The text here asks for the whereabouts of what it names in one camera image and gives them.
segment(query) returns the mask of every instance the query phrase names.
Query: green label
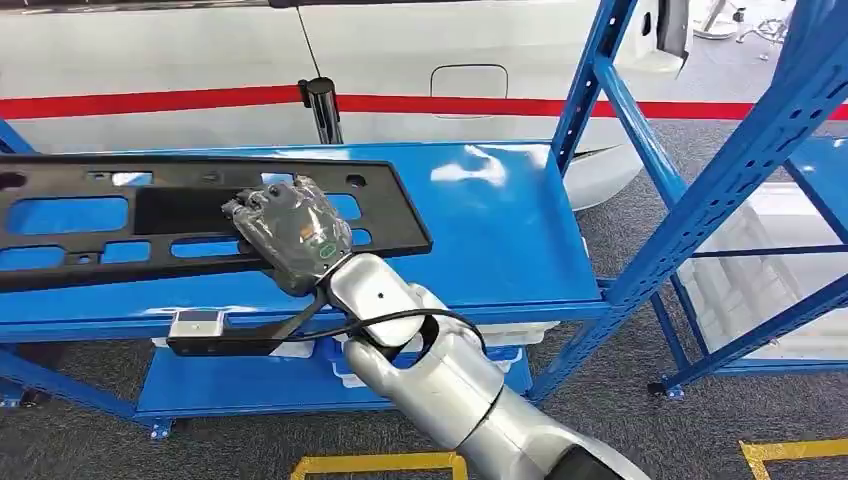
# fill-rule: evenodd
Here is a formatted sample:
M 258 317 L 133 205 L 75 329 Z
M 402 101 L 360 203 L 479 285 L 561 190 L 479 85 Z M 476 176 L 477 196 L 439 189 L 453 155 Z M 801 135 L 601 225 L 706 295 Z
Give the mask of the green label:
M 321 257 L 321 260 L 326 260 L 333 256 L 336 253 L 336 244 L 335 243 L 327 243 L 321 250 L 318 250 L 318 256 Z

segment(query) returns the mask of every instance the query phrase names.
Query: black pole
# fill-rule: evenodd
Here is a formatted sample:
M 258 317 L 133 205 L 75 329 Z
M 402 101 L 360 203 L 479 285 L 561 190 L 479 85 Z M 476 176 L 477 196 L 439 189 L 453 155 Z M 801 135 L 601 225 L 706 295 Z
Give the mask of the black pole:
M 344 143 L 342 140 L 341 117 L 336 102 L 336 87 L 326 77 L 297 82 L 306 108 L 312 109 L 318 138 L 324 144 Z

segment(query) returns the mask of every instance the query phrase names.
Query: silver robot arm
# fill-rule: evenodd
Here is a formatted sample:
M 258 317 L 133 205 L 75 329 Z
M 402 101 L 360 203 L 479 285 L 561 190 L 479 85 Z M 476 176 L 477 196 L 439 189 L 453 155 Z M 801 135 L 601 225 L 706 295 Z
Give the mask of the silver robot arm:
M 429 290 L 407 285 L 374 255 L 357 255 L 342 265 L 330 279 L 330 298 L 358 318 L 446 309 Z M 354 373 L 487 480 L 648 480 L 605 443 L 561 425 L 513 392 L 464 323 L 435 315 L 366 330 L 344 347 Z M 424 337 L 424 353 L 409 368 L 392 365 L 380 347 L 403 345 L 416 333 Z
M 178 354 L 267 355 L 325 297 L 359 321 L 423 308 L 446 311 L 429 290 L 408 284 L 380 257 L 352 255 L 350 227 L 306 177 L 247 190 L 223 210 L 274 266 L 281 289 L 296 296 L 314 293 L 316 301 L 312 310 L 281 326 L 247 333 L 213 319 L 212 333 L 198 337 L 176 321 L 168 342 Z M 395 367 L 391 359 L 417 334 L 424 340 L 417 362 Z M 345 344 L 344 354 L 369 387 L 441 447 L 458 450 L 487 480 L 648 480 L 620 453 L 557 423 L 513 392 L 482 347 L 469 325 L 435 314 L 366 326 Z

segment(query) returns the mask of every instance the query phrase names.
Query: red stripe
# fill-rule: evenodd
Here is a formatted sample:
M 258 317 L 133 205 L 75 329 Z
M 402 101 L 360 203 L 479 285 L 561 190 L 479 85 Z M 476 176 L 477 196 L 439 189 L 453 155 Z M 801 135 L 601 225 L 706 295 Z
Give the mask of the red stripe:
M 244 107 L 300 101 L 297 85 L 216 88 L 172 92 L 110 93 L 70 97 L 0 99 L 6 120 L 84 117 L 118 113 L 170 112 L 199 108 Z
M 81 117 L 121 113 L 169 112 L 201 108 L 244 107 L 300 101 L 296 85 L 219 88 L 170 92 L 116 93 L 43 98 L 0 99 L 0 118 Z M 524 98 L 416 97 L 398 95 L 339 95 L 339 109 L 359 113 L 430 113 L 555 117 L 562 100 Z M 639 102 L 648 118 L 741 120 L 751 103 Z M 595 117 L 614 117 L 609 102 L 600 101 Z M 848 105 L 831 120 L 848 120 Z

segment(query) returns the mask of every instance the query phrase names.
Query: blue metal shelf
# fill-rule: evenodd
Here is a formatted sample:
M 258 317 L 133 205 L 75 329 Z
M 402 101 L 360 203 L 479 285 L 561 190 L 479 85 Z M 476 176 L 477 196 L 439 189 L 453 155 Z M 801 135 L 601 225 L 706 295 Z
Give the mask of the blue metal shelf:
M 840 240 L 848 243 L 848 144 L 810 138 L 783 165 Z
M 320 358 L 178 357 L 157 348 L 136 418 L 177 418 L 245 413 L 376 410 L 391 404 L 368 388 L 345 388 Z M 532 380 L 527 356 L 506 382 L 524 393 Z
M 600 291 L 548 147 L 388 144 L 263 147 L 162 153 L 392 160 L 433 251 L 390 259 L 450 308 L 480 323 L 598 318 Z M 122 214 L 98 210 L 97 215 Z M 74 225 L 67 218 L 63 226 Z M 523 288 L 532 277 L 534 287 Z M 294 314 L 308 299 L 259 272 L 0 294 L 0 342 L 164 336 L 181 308 L 231 311 L 235 324 Z M 338 322 L 338 314 L 316 317 Z

